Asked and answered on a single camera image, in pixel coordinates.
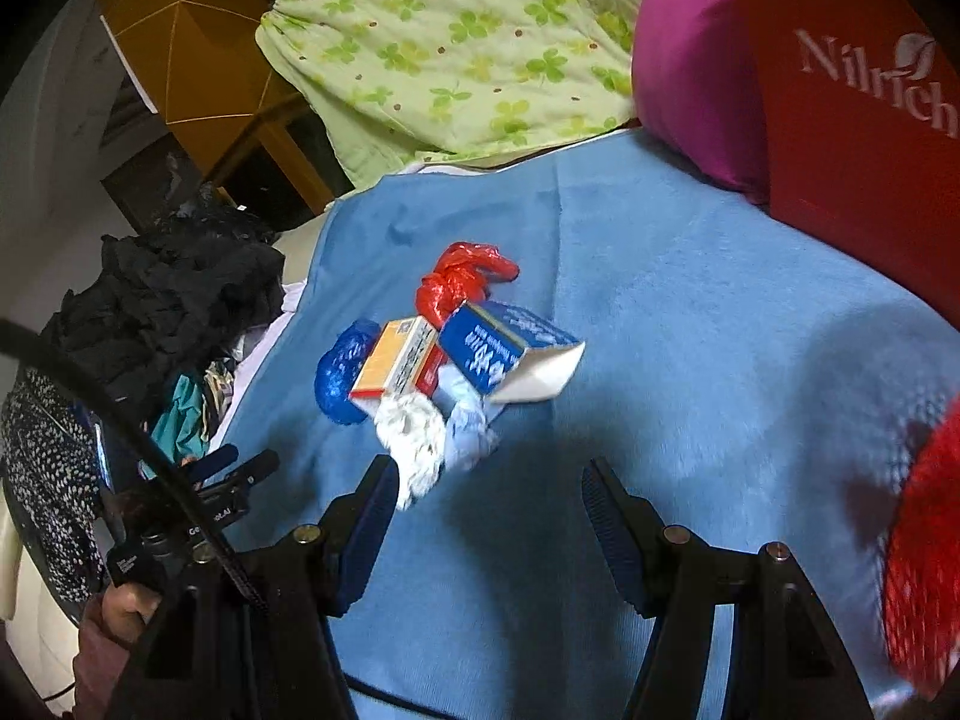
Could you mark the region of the left hand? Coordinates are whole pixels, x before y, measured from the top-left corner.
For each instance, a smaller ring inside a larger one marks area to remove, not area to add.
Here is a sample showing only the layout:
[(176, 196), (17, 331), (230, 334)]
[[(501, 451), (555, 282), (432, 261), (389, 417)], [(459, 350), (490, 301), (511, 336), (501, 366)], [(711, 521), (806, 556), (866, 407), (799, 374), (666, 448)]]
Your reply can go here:
[(119, 644), (132, 647), (160, 605), (160, 595), (140, 583), (110, 585), (101, 600), (104, 630)]

